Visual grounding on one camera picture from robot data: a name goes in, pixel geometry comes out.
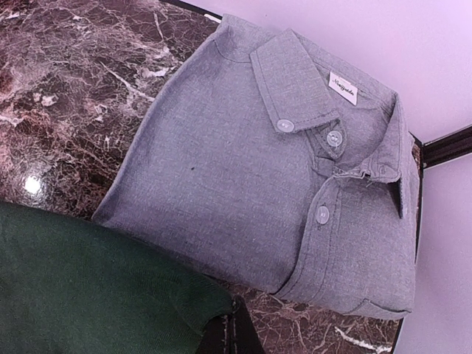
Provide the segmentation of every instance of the green sweater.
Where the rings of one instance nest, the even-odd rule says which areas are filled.
[[[0,203],[0,353],[194,353],[214,282],[124,235]]]

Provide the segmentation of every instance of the white button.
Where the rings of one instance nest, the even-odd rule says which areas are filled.
[[[280,121],[278,121],[277,127],[280,131],[283,131],[284,133],[291,133],[295,129],[295,125],[290,120],[286,119],[281,119]]]
[[[338,131],[330,131],[326,136],[329,146],[337,148],[342,143],[342,134]]]
[[[325,206],[319,207],[316,211],[316,221],[321,225],[325,225],[328,220],[330,220],[330,210]]]

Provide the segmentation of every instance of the dark marble countertop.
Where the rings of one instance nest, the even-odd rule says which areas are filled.
[[[146,110],[217,24],[157,0],[0,3],[0,199],[89,219]],[[389,353],[397,322],[242,285],[267,353]]]

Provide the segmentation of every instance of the fabric texture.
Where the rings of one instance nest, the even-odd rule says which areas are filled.
[[[195,353],[232,298],[143,242],[0,203],[0,353]]]
[[[414,298],[412,144],[391,89],[290,29],[225,15],[157,96],[94,220],[214,277],[399,319]]]

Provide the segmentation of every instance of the gray button-down shirt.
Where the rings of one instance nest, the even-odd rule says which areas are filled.
[[[94,220],[214,277],[397,319],[414,296],[411,151],[392,90],[291,30],[225,16],[159,93]]]

